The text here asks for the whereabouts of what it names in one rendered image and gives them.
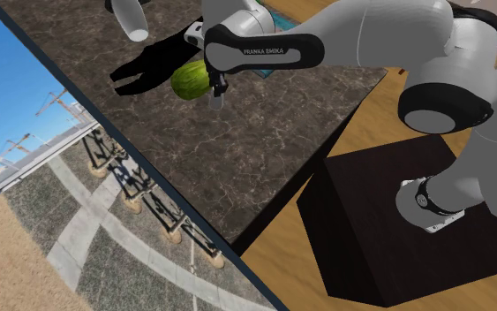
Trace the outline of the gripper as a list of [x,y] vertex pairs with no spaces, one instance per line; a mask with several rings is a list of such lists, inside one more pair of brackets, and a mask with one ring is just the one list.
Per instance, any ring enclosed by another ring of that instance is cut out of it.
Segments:
[[120,96],[139,95],[149,91],[169,79],[173,72],[200,52],[200,48],[184,39],[189,26],[164,40],[146,46],[139,59],[120,65],[110,75],[114,82],[126,78],[137,79],[115,91]]

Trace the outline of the green melon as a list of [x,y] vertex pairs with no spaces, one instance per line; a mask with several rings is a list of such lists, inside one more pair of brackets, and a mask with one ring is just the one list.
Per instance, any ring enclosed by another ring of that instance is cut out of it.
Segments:
[[170,78],[170,85],[181,99],[190,101],[203,96],[211,89],[204,60],[193,61],[176,69]]

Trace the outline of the small clear black-capped bottle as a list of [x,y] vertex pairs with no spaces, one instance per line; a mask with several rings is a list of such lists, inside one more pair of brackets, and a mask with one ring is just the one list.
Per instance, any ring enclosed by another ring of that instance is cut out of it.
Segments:
[[209,107],[212,110],[220,110],[224,105],[224,94],[229,86],[223,73],[211,72],[209,74],[210,87],[212,88],[209,97]]

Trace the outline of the dark marble top table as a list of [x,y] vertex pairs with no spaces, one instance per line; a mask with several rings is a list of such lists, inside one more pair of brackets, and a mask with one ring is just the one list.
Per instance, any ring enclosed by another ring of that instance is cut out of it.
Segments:
[[0,0],[0,7],[101,114],[227,241],[236,240],[385,75],[322,66],[228,77],[225,104],[169,83],[121,96],[110,74],[143,44],[104,0]]

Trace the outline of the teal box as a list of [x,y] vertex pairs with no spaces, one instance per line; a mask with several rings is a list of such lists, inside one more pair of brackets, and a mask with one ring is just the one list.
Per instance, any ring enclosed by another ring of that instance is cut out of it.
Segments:
[[[278,13],[271,11],[271,16],[272,16],[273,21],[275,23],[275,31],[276,32],[290,30],[296,26],[295,23],[289,21],[288,19],[284,18],[282,15],[280,15]],[[262,79],[265,79],[269,75],[271,75],[274,71],[273,70],[253,70],[253,72],[255,74],[257,74],[258,76],[260,76]]]

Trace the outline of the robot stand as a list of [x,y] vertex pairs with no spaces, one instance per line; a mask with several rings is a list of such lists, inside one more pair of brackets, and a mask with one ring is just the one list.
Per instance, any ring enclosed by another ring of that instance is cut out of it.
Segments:
[[403,180],[455,159],[426,135],[319,162],[297,206],[328,295],[392,307],[497,275],[497,217],[485,204],[436,233],[396,208]]

